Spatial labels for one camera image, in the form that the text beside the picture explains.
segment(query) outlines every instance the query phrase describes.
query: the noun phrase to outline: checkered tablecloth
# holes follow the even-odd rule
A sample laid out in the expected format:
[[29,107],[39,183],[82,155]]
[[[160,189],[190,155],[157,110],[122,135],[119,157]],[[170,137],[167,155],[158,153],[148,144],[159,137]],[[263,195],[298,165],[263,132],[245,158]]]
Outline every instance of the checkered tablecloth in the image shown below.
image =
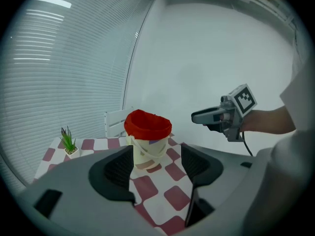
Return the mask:
[[[181,160],[181,141],[170,135],[169,149],[159,165],[150,170],[133,168],[129,190],[136,198],[135,209],[159,232],[175,234],[185,228],[192,183]],[[126,138],[77,139],[81,156],[126,145]],[[64,153],[60,138],[47,149],[35,174],[34,181],[56,165],[70,160]]]

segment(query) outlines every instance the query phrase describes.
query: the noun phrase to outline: window blinds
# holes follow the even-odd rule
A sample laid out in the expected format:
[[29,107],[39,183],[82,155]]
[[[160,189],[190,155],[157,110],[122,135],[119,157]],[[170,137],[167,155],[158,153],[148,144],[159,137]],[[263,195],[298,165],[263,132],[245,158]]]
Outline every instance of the window blinds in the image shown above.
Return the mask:
[[18,195],[25,188],[8,168],[2,157],[0,157],[0,173],[5,182],[9,183],[7,187],[14,196]]
[[0,57],[0,142],[30,183],[69,126],[104,137],[105,111],[122,108],[135,42],[153,0],[27,0]]

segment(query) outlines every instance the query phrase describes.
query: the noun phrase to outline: paper cup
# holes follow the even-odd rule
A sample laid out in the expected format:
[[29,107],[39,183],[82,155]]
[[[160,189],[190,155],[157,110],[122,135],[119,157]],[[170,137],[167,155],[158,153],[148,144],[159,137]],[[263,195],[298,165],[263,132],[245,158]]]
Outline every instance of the paper cup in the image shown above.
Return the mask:
[[161,140],[140,140],[126,135],[128,145],[133,145],[133,163],[141,170],[157,166],[168,149],[168,136]]

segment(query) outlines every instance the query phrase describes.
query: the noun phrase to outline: black cable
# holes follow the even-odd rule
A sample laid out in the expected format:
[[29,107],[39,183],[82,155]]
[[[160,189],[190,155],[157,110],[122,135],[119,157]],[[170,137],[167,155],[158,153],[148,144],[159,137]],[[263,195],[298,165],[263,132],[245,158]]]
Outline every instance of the black cable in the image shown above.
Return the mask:
[[246,144],[246,142],[245,142],[245,135],[244,135],[244,132],[242,132],[242,137],[243,137],[244,145],[245,145],[245,147],[247,148],[248,153],[252,156],[252,153],[251,153],[250,149],[248,148],[248,146],[247,146],[247,144]]

